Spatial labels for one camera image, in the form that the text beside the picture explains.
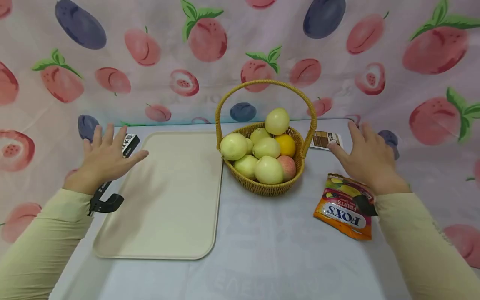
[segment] wicker basket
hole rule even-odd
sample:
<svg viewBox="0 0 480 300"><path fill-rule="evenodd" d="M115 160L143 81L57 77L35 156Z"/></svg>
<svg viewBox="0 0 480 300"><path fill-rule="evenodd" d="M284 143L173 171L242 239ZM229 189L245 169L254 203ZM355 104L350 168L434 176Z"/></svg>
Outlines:
<svg viewBox="0 0 480 300"><path fill-rule="evenodd" d="M246 178L245 176L241 175L238 173L237 170L233 167L232 163L230 161L226 160L225 158L223 159L225 163L227 164L228 168L232 172L233 176L240 182L241 185L243 185L247 190L258 194L262 196L277 196L286 193L292 185L297 181L297 179L300 177L300 175L303 172L303 168L305 166L305 156L307 155L308 148L310 146L310 142L312 141L313 134L315 130L317 129L317 116L315 114L315 109L313 108L312 103L308 99L308 97L299 89L283 83L281 81L277 80L270 80L270 79L264 79L264 80L254 80L254 81L249 81L245 82L243 84L237 85L235 88L233 88L231 91L229 91L225 96L223 96L222 100L218 104L218 107L216 108L215 111L215 125L216 125L216 148L220 151L220 142L223 139L222 135L222 128L220 126L220 111L222 110L222 106L225 103L225 101L230 97L233 93L236 91L249 86L253 84L275 84L279 85L282 87L285 87L293 92L295 92L297 95L299 95L303 101L307 104L308 108L310 109L310 113L312 115L312 121L310 123L310 129L308 130L307 133L307 138L305 141L303 141L302 136L293 129L292 127L289 127L287 131L285 132L286 134L290 135L293 140L295 141L295 155L293 159L295 160L295 164L297 167L297 174L295 177L287 182L279 183L279 184L264 184L264 183L259 183L256 181L253 181L251 179ZM237 130L234 130L232 132L239 132L243 134L245 137L250 137L250 134L257 128L259 127L265 127L265 122L260 122L260 123L254 123L251 125L247 125L245 127L239 128Z"/></svg>

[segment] orange bag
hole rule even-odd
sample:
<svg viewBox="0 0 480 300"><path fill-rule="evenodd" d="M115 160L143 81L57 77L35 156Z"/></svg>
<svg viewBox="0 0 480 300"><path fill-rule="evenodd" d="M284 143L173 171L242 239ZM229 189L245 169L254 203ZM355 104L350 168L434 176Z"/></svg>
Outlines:
<svg viewBox="0 0 480 300"><path fill-rule="evenodd" d="M358 181L328 174L325 190L313 216L357 240L372 239L372 217L360 212L353 201L358 195L373 203L373 194Z"/></svg>

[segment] white table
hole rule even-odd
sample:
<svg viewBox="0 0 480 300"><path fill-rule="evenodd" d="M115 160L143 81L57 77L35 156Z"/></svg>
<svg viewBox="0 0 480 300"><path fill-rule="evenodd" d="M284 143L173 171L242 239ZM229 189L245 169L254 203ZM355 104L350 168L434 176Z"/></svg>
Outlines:
<svg viewBox="0 0 480 300"><path fill-rule="evenodd" d="M223 124L223 134L244 125ZM310 122L290 125L305 137ZM341 134L351 151L347 120L318 120L317 129ZM205 130L215 125L129 128L141 142L155 131ZM97 213L50 299L410 299L376 220L373 241L359 242L312 216L328 172L346 175L333 154L311 148L292 189L265 198L243 189L224 166L216 243L198 261L100 259L92 244L105 215ZM113 182L103 200L121 183Z"/></svg>

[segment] beige sleeve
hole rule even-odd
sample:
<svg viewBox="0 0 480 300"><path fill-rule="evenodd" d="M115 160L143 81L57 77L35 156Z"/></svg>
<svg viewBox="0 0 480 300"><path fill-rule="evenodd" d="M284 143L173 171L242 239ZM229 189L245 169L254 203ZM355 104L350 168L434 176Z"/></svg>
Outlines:
<svg viewBox="0 0 480 300"><path fill-rule="evenodd" d="M414 300L480 299L480 280L415 194L379 196L375 207Z"/></svg>
<svg viewBox="0 0 480 300"><path fill-rule="evenodd" d="M59 190L0 261L0 300L46 300L92 218L90 198Z"/></svg>

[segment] beige tray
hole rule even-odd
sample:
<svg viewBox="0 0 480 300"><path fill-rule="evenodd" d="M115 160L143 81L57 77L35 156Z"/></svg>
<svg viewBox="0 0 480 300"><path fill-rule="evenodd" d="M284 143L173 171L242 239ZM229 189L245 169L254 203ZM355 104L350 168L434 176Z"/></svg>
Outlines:
<svg viewBox="0 0 480 300"><path fill-rule="evenodd" d="M200 259L213 248L222 178L215 132L154 132L95 239L100 257Z"/></svg>

